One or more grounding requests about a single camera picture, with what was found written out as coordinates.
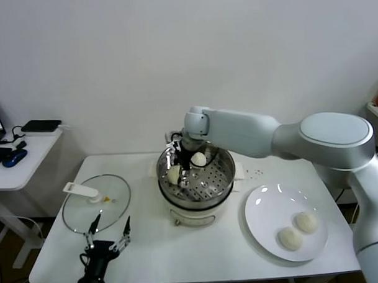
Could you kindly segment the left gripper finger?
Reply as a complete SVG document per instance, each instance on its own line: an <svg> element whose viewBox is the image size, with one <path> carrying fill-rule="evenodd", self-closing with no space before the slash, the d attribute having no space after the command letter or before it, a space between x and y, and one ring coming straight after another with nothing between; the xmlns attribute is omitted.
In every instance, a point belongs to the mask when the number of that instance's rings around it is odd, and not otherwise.
<svg viewBox="0 0 378 283"><path fill-rule="evenodd" d="M130 243L130 217L128 217L127 222L124 226L122 237L113 243L109 247L110 251L123 251Z"/></svg>
<svg viewBox="0 0 378 283"><path fill-rule="evenodd" d="M88 231L84 233L84 237L86 240L86 247L85 249L93 249L94 243L93 243L93 237L97 232L97 226L99 224L99 221L101 219L101 214L98 214L94 221L92 221L92 224L90 225Z"/></svg>

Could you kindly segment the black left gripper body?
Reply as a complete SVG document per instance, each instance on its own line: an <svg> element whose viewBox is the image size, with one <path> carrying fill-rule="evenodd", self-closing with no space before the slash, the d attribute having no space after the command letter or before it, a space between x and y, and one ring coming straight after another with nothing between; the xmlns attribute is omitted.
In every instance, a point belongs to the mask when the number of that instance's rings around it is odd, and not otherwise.
<svg viewBox="0 0 378 283"><path fill-rule="evenodd" d="M85 252L79 255L84 267L84 276L81 280L103 279L109 263L120 255L120 251L109 250L114 241L94 240L93 243L93 249L85 249Z"/></svg>

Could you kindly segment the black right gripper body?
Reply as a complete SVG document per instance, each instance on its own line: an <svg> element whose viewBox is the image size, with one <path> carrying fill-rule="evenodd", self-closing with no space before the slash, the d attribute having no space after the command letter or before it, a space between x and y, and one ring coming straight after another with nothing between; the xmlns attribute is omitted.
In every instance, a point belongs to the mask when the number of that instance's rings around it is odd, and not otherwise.
<svg viewBox="0 0 378 283"><path fill-rule="evenodd" d="M186 150L181 142L175 142L175 160L176 164L180 165L182 169L189 169L191 165L192 152Z"/></svg>

